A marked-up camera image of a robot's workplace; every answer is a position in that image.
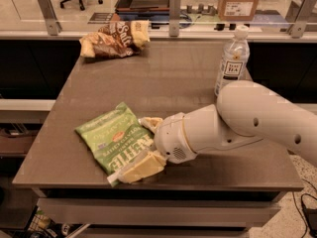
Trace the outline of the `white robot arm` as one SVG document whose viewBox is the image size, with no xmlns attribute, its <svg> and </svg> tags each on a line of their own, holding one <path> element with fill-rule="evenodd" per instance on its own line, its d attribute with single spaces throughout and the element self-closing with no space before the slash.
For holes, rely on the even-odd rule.
<svg viewBox="0 0 317 238">
<path fill-rule="evenodd" d="M 168 162 L 181 164 L 262 139 L 317 164 L 317 115 L 258 83 L 234 81 L 220 90 L 216 103 L 160 121 L 154 148 L 141 151 L 120 169 L 117 179 L 132 183 L 161 172 Z"/>
</svg>

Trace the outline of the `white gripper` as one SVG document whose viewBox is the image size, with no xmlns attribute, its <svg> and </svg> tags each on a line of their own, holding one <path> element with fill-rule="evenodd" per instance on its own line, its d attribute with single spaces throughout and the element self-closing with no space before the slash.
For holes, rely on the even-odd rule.
<svg viewBox="0 0 317 238">
<path fill-rule="evenodd" d="M 155 133 L 157 151 L 143 151 L 129 164 L 124 166 L 118 180 L 132 183 L 161 172 L 166 160 L 181 164 L 194 160 L 197 154 L 189 147 L 184 132 L 184 113 L 178 113 L 165 118 L 143 117 L 139 123 Z"/>
</svg>

